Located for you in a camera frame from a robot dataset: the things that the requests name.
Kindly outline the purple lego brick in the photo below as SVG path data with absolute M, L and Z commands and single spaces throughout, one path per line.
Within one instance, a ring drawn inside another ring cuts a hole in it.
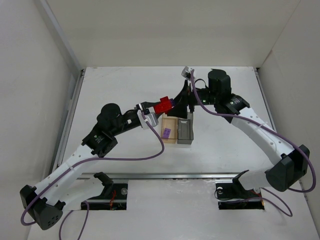
M 169 139 L 171 134 L 171 129 L 170 128 L 164 128 L 162 138 L 163 139 Z
M 171 107 L 173 108 L 176 105 L 175 100 L 171 98 L 169 101 L 170 101 Z

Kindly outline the red lego brick assembly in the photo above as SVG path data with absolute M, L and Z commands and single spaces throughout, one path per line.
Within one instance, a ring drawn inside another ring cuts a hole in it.
M 167 114 L 172 109 L 170 98 L 168 96 L 162 97 L 160 103 L 155 105 L 153 109 L 156 114 Z

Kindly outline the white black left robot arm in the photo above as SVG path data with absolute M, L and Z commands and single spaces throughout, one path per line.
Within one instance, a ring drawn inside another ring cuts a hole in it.
M 86 183 L 73 187 L 86 169 L 98 161 L 108 161 L 107 154 L 117 145 L 117 135 L 137 127 L 155 131 L 161 113 L 158 102 L 142 102 L 121 112 L 115 103 L 104 105 L 96 124 L 75 152 L 55 171 L 34 186 L 25 185 L 19 192 L 24 211 L 20 221 L 24 226 L 37 224 L 42 230 L 52 228 L 71 205 L 100 194 L 107 195 L 113 180 L 98 172 Z

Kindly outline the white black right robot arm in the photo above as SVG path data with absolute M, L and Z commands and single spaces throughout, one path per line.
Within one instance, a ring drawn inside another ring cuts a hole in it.
M 181 75 L 184 85 L 173 100 L 169 116 L 186 119 L 195 106 L 201 106 L 207 113 L 222 117 L 241 130 L 272 164 L 269 169 L 244 170 L 231 182 L 218 184 L 229 190 L 229 199 L 240 198 L 245 191 L 262 187 L 272 187 L 279 192 L 292 190 L 292 185 L 306 175 L 310 168 L 309 149 L 296 146 L 263 121 L 243 97 L 232 92 L 231 78 L 224 70 L 211 69 L 204 88 L 196 87 L 194 69 L 186 66 Z

